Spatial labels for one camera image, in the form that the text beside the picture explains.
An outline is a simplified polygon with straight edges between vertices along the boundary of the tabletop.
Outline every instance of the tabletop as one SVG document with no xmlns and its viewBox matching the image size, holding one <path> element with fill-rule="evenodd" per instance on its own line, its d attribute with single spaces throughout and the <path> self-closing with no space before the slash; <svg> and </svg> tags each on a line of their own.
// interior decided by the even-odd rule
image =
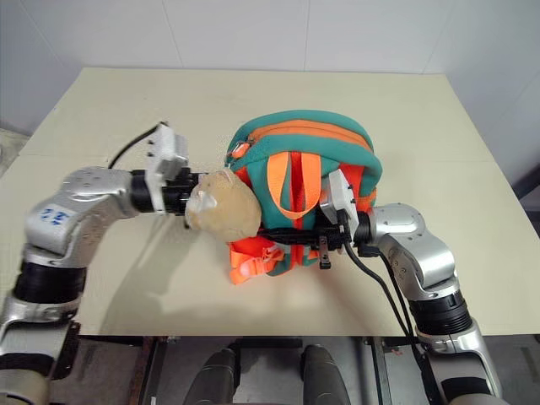
<svg viewBox="0 0 540 405">
<path fill-rule="evenodd" d="M 242 123 L 289 109 L 366 128 L 383 165 L 377 204 L 414 206 L 451 248 L 484 334 L 540 332 L 540 241 L 444 75 L 85 68 L 0 179 L 0 294 L 18 272 L 25 213 L 71 171 L 106 165 L 161 120 L 187 138 L 194 171 L 216 170 Z M 144 155 L 138 145 L 117 167 L 143 169 Z M 86 334 L 400 335 L 379 286 L 331 260 L 234 286 L 224 243 L 141 214 L 106 233 L 78 321 Z M 379 260 L 366 264 L 388 281 Z"/>
</svg>

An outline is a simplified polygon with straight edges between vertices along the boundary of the orange strap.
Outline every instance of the orange strap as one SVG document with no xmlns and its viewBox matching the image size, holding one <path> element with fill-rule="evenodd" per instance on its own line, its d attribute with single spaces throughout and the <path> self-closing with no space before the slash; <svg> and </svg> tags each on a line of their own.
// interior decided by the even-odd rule
<svg viewBox="0 0 540 405">
<path fill-rule="evenodd" d="M 361 211 L 367 211 L 371 207 L 371 202 L 377 198 L 377 189 L 374 188 L 373 191 L 370 193 L 369 196 L 366 197 L 357 197 L 356 203 L 357 207 Z"/>
<path fill-rule="evenodd" d="M 307 255 L 308 260 L 318 259 L 319 258 L 319 251 L 310 251 L 310 253 Z"/>
<path fill-rule="evenodd" d="M 289 166 L 289 152 L 273 154 L 268 158 L 267 183 L 270 195 L 279 211 L 288 219 L 298 219 L 311 211 L 321 195 L 321 157 L 302 153 L 302 181 L 304 182 L 305 210 L 295 212 L 281 207 L 281 192 Z"/>
<path fill-rule="evenodd" d="M 271 272 L 276 263 L 284 259 L 284 253 L 276 246 L 264 248 L 261 257 L 254 257 L 234 251 L 232 248 L 230 253 L 230 279 L 233 284 L 241 284 L 249 278 Z"/>
</svg>

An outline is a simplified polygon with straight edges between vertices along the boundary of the teal backpack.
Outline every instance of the teal backpack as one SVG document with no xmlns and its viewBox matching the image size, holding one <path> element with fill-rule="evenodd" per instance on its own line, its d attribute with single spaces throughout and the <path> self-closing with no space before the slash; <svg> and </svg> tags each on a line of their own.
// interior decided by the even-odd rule
<svg viewBox="0 0 540 405">
<path fill-rule="evenodd" d="M 381 163 L 356 121 L 328 111 L 293 110 L 244 124 L 230 142 L 225 163 L 255 193 L 262 227 L 310 230 L 321 196 L 321 178 L 340 169 L 352 186 L 356 207 L 375 203 Z M 309 246 L 277 245 L 261 236 L 229 244 L 233 283 L 261 273 L 283 274 L 308 266 L 318 252 Z"/>
</svg>

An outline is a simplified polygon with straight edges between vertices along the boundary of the plush toy head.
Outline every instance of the plush toy head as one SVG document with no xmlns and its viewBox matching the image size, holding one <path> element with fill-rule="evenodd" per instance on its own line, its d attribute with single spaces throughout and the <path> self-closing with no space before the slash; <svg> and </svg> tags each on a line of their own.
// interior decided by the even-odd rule
<svg viewBox="0 0 540 405">
<path fill-rule="evenodd" d="M 251 189 L 229 169 L 201 177 L 186 205 L 186 220 L 225 242 L 257 235 L 261 206 Z"/>
</svg>

